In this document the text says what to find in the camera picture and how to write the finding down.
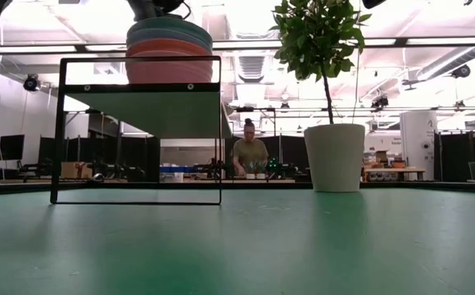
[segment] woman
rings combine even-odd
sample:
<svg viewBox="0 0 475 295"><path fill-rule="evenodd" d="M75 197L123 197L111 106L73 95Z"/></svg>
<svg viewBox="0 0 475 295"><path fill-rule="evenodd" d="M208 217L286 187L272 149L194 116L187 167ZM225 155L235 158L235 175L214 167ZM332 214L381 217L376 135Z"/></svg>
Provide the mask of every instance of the woman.
<svg viewBox="0 0 475 295"><path fill-rule="evenodd" d="M233 148L233 164L238 176L245 176L246 167L261 163L266 165L269 158L265 144L256 139L256 127L252 120L245 119L245 138L239 139Z"/></svg>

